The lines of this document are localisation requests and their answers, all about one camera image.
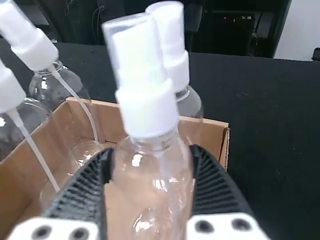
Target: cardboard box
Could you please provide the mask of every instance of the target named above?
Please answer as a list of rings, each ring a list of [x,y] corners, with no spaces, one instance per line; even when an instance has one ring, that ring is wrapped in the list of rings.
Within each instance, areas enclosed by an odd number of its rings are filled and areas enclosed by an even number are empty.
[[[105,147],[111,147],[126,136],[123,130],[123,124],[118,109],[118,105],[110,102],[102,102],[93,100],[93,107],[100,126],[102,128],[103,138],[105,140]],[[59,106],[53,113],[54,120],[62,129],[61,134],[64,137],[64,142],[58,142],[60,151],[52,148],[54,144],[44,139],[44,132],[56,138],[56,132],[51,127],[52,120],[39,126],[33,133],[32,138],[35,140],[40,151],[45,153],[44,157],[49,165],[51,171],[55,176],[61,168],[68,167],[67,148],[70,148],[75,141],[80,137],[93,139],[92,131],[88,118],[80,109],[79,104],[71,97],[68,98],[61,106]],[[87,129],[80,129],[79,122],[84,121],[88,126]],[[194,119],[189,117],[181,117],[184,124],[194,124]],[[229,147],[229,128],[228,123],[219,122],[210,119],[203,119],[201,129],[201,145],[206,148],[214,157],[219,160],[222,167],[227,170],[228,166],[228,147]],[[32,153],[26,141],[23,141],[16,149],[0,163],[0,239],[5,238],[15,226],[30,217],[41,214],[41,208],[33,201],[35,193],[39,193],[44,186],[43,170],[34,154]],[[26,191],[30,188],[28,185],[28,178],[39,183],[32,192]],[[116,221],[110,222],[113,218],[113,213],[117,208],[116,194],[110,194],[115,191],[111,184],[105,186],[106,202],[107,202],[107,219],[108,225],[115,224]],[[112,227],[109,226],[109,239],[117,239],[112,232]]]

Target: cable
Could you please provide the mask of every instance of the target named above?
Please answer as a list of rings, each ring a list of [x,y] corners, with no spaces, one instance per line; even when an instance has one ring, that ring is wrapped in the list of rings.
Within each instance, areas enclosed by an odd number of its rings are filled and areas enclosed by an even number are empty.
[[[96,17],[96,39],[97,39],[97,44],[99,45],[100,42],[99,42],[99,19],[100,19],[100,13],[101,11],[103,11],[105,9],[105,6],[100,6],[99,7],[99,11],[98,11],[98,15]]]
[[[100,7],[97,8],[96,10],[94,10],[93,14],[92,14],[92,18],[91,18],[91,30],[92,30],[92,34],[93,34],[93,37],[94,37],[94,43],[95,45],[97,45],[97,39],[96,39],[96,34],[95,34],[95,27],[94,27],[94,18],[95,18],[95,14],[97,11],[100,10]]]
[[[256,26],[255,26],[255,29],[254,29],[254,32],[257,33],[258,32],[258,28],[259,28],[259,25],[260,25],[260,21],[262,19],[262,15],[263,15],[263,12],[260,13],[260,16],[258,18],[258,22],[256,23]]]

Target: black fabric surface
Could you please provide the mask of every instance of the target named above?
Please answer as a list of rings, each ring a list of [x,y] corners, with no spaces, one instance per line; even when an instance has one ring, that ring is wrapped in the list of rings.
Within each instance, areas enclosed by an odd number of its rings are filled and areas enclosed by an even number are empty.
[[[103,46],[58,44],[92,99],[114,102]],[[32,73],[0,41],[25,90]],[[320,239],[320,63],[190,54],[204,116],[230,123],[228,172],[272,240]]]

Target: cardboard flap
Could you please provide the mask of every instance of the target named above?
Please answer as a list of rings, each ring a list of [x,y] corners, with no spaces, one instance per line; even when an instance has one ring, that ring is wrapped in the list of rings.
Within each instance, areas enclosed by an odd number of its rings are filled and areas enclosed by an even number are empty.
[[[221,155],[219,158],[219,163],[223,167],[224,171],[228,169],[229,160],[229,140],[230,140],[230,129],[227,127],[225,129],[223,145],[221,148]]]

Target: clear plastic bottle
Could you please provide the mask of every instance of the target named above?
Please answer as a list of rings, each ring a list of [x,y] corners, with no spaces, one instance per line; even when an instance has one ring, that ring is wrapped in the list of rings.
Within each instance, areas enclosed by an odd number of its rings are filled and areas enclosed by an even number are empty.
[[[42,130],[41,135],[32,135],[39,131],[42,124],[48,124],[50,129]],[[43,208],[78,170],[74,156],[64,146],[51,111],[39,101],[26,98],[18,80],[1,60],[0,142],[0,164],[11,161],[9,166],[12,174]],[[46,151],[45,146],[50,146],[51,152]],[[27,156],[33,153],[34,157],[23,161],[13,158],[13,152]]]
[[[170,172],[170,193],[158,164],[163,159]],[[118,143],[112,180],[129,200],[129,210],[122,219],[125,225],[132,226],[127,239],[184,239],[181,230],[191,215],[193,192],[190,164],[189,149],[175,129],[153,138],[128,136]]]
[[[63,66],[56,46],[12,0],[0,3],[0,33],[11,45],[11,50],[35,72],[29,86],[33,98],[51,111],[71,96],[79,103],[77,112],[72,112],[73,123],[79,129],[74,133],[73,139],[77,141],[73,152],[82,165],[102,150],[104,140],[94,106],[81,79]]]
[[[128,134],[112,160],[112,180],[127,200],[121,239],[182,240],[191,214],[193,168],[177,130],[179,113],[156,23],[150,14],[139,13],[102,28]]]
[[[189,54],[185,48],[184,5],[179,1],[159,1],[145,10],[156,20],[163,64],[173,89],[179,114],[194,118],[190,123],[180,122],[179,133],[188,144],[201,144],[204,109],[197,92],[189,86]]]
[[[103,137],[101,136],[101,128],[99,122],[96,118],[96,111],[91,102],[90,96],[87,89],[81,82],[81,79],[74,72],[70,71],[63,63],[57,59],[53,63],[53,66],[61,78],[68,84],[68,86],[80,97],[81,101],[84,102],[85,107],[89,110],[92,117],[94,128],[96,130],[97,136],[94,133],[91,138],[79,137],[73,145],[73,154],[75,155],[78,163],[82,166],[87,160],[91,158],[94,154],[102,150]],[[31,79],[29,85],[29,94],[32,98],[39,100],[46,107],[54,111],[59,105],[66,101],[68,97],[72,97],[72,94],[53,76],[49,69],[42,69],[34,72],[34,76]],[[75,119],[74,124],[78,126],[80,131],[88,129],[85,124],[90,124],[90,121],[80,121]]]

